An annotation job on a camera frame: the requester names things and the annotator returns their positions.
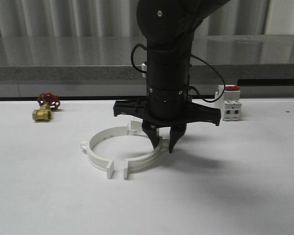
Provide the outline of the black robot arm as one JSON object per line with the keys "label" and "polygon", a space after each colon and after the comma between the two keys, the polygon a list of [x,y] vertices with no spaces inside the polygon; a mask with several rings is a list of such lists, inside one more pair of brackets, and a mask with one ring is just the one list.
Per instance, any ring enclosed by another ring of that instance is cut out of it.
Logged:
{"label": "black robot arm", "polygon": [[189,68],[196,28],[225,5],[223,0],[141,0],[137,5],[139,29],[147,40],[147,95],[116,101],[114,115],[141,118],[142,129],[152,145],[158,130],[169,127],[169,150],[185,134],[188,123],[219,125],[221,111],[193,103],[188,98]]}

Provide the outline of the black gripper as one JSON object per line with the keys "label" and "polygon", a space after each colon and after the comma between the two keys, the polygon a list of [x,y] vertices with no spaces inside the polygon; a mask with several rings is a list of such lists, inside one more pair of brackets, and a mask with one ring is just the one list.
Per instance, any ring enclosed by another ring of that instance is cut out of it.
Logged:
{"label": "black gripper", "polygon": [[220,109],[211,108],[188,101],[187,87],[175,90],[161,90],[147,85],[145,98],[116,101],[114,116],[130,115],[141,118],[142,130],[148,136],[153,148],[159,144],[159,127],[169,127],[169,153],[186,132],[186,123],[209,122],[220,124]]}

